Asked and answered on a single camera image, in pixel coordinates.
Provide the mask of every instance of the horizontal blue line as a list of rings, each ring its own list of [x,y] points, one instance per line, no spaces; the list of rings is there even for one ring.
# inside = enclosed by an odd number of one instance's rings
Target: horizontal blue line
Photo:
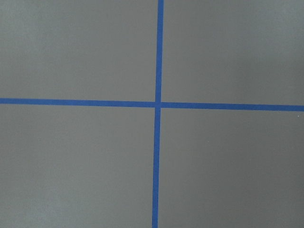
[[[162,102],[162,108],[189,109],[227,109],[227,110],[259,110],[259,111],[297,111],[304,112],[304,105],[276,105],[276,104],[216,104],[216,103],[180,103]]]
[[[143,108],[155,107],[155,102],[144,102],[144,101],[54,100],[54,99],[24,99],[24,98],[0,98],[0,104],[143,107]]]

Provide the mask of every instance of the blue stripe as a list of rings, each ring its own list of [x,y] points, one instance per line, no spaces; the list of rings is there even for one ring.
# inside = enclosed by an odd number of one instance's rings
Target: blue stripe
[[[146,108],[155,107],[155,102],[142,102],[142,101],[54,100],[54,99],[23,99],[23,98],[0,98],[0,104],[74,105],[74,106],[146,107]]]
[[[275,104],[215,104],[215,103],[180,103],[162,102],[162,108],[191,108],[191,109],[228,109],[228,110],[259,110],[259,111],[298,111],[304,112],[304,105],[275,105]]]
[[[153,190],[152,190],[152,228],[158,227],[158,195],[160,170],[160,135],[162,101],[162,31],[163,0],[158,0],[157,44],[156,44],[156,82],[155,82],[155,118],[154,118],[154,154],[153,154]]]

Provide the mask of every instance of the blue line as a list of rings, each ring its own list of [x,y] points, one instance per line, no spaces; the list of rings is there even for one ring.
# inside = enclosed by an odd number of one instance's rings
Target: blue line
[[[155,82],[155,117],[154,117],[154,154],[153,154],[153,190],[152,190],[152,228],[158,227],[158,195],[160,170],[160,135],[162,101],[162,32],[164,0],[158,0],[157,9],[157,44],[156,44],[156,82]]]
[[[23,98],[0,98],[0,104],[145,107],[145,108],[155,107],[155,102],[144,102],[144,101],[54,100],[54,99],[23,99]]]
[[[228,110],[259,110],[259,111],[297,111],[304,112],[304,105],[275,105],[275,104],[215,104],[215,103],[180,103],[162,102],[162,108],[190,109],[228,109]]]

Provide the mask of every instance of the gray surface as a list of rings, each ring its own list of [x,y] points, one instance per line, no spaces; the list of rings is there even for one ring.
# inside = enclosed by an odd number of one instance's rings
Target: gray surface
[[[164,109],[159,228],[302,228],[303,119]]]
[[[303,0],[166,0],[162,100],[304,105]]]
[[[153,115],[1,105],[0,227],[150,227]]]
[[[0,0],[0,97],[153,101],[157,1]]]

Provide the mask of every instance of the gray floor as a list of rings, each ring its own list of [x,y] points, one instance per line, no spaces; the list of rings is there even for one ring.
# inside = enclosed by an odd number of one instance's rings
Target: gray floor
[[[304,1],[165,0],[162,101],[304,105]],[[0,0],[0,97],[154,101],[156,0]],[[162,109],[159,228],[304,227],[304,114]],[[153,108],[0,104],[1,228],[150,228]]]

